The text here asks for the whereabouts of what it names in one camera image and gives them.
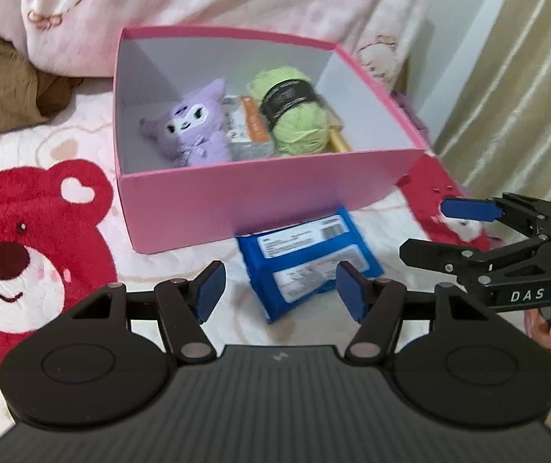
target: wall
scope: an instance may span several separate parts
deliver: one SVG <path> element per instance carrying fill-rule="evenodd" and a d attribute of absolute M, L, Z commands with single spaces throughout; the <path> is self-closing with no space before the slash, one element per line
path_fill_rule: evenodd
<path fill-rule="evenodd" d="M 432 141 L 443 129 L 505 0 L 434 0 L 411 51 L 409 99 Z"/>

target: yarn skein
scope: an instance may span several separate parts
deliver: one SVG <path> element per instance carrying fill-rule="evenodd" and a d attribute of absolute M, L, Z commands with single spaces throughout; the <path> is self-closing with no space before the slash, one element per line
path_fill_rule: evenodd
<path fill-rule="evenodd" d="M 248 91 L 257 105 L 269 90 L 286 80 L 311 79 L 299 69 L 283 66 L 262 71 L 248 85 Z M 288 155 L 309 155 L 325 149 L 329 138 L 329 122 L 326 110 L 317 102 L 307 102 L 285 112 L 272 128 L 278 149 Z"/>

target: curtain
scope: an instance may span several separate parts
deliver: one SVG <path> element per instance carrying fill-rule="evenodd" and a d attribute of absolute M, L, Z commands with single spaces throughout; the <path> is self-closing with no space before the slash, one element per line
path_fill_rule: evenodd
<path fill-rule="evenodd" d="M 551 200 L 551 0 L 505 1 L 434 149 L 477 198 Z"/>

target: pink box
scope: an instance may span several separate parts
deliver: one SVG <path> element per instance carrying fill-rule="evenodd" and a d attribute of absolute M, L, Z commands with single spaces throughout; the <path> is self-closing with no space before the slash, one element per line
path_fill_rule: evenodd
<path fill-rule="evenodd" d="M 245 94 L 264 69 L 295 66 L 344 123 L 350 153 L 171 169 L 139 132 L 216 78 Z M 387 91 L 339 45 L 202 26 L 121 32 L 114 81 L 115 165 L 134 249 L 155 253 L 287 226 L 384 198 L 426 149 Z"/>

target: blue wipes package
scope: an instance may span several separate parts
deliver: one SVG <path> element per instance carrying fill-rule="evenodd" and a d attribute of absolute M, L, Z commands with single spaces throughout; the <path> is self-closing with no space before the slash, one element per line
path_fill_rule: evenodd
<path fill-rule="evenodd" d="M 309 297 L 335 289 L 341 261 L 366 277 L 383 274 L 344 208 L 301 225 L 238 236 L 237 242 L 269 323 Z"/>

